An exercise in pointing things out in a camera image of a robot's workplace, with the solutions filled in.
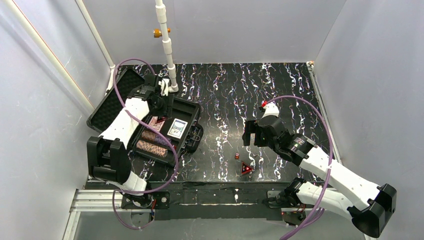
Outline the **orange black poker chip stack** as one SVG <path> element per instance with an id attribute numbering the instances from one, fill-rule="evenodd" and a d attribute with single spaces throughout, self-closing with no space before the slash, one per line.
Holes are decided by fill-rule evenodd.
<path id="1" fill-rule="evenodd" d="M 144 130 L 141 133 L 141 138 L 143 140 L 148 140 L 148 141 L 152 141 L 152 142 L 155 142 L 156 141 L 156 136 L 157 136 L 156 133 L 151 132 L 151 131 L 148 131 L 148 130 Z"/>

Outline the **red triangular button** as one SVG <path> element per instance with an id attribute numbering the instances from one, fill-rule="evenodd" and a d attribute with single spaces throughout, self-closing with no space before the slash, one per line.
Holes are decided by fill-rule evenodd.
<path id="1" fill-rule="evenodd" d="M 240 173 L 241 175 L 246 175 L 246 174 L 250 174 L 254 171 L 254 168 L 250 165 L 248 165 L 247 163 L 245 163 L 244 161 L 241 162 L 241 170 Z"/>
<path id="2" fill-rule="evenodd" d="M 164 117 L 161 117 L 161 118 L 159 118 L 159 117 L 158 117 L 155 123 L 156 123 L 156 124 L 162 123 L 162 122 L 164 122 L 166 119 L 167 119 L 167 117 L 165 117 L 165 116 L 164 116 Z"/>

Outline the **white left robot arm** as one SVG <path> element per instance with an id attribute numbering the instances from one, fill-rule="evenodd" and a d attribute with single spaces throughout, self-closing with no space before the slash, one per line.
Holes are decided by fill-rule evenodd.
<path id="1" fill-rule="evenodd" d="M 142 83 L 132 89 L 124 99 L 113 80 L 113 88 L 121 110 L 111 124 L 99 135 L 92 136 L 86 144 L 88 174 L 118 187 L 123 194 L 142 196 L 148 194 L 147 181 L 132 170 L 128 157 L 128 143 L 140 125 L 148 128 L 142 120 L 148 116 L 168 115 L 173 101 L 170 79 L 149 74 Z"/>

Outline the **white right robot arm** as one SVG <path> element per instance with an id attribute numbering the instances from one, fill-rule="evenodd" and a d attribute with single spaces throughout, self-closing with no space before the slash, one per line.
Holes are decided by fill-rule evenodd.
<path id="1" fill-rule="evenodd" d="M 397 190 L 390 184 L 378 185 L 352 172 L 326 154 L 310 138 L 290 133 L 274 115 L 245 123 L 243 144 L 269 147 L 283 160 L 309 171 L 335 190 L 325 190 L 296 178 L 284 190 L 282 200 L 292 204 L 314 205 L 350 220 L 363 234 L 379 238 L 396 210 Z"/>

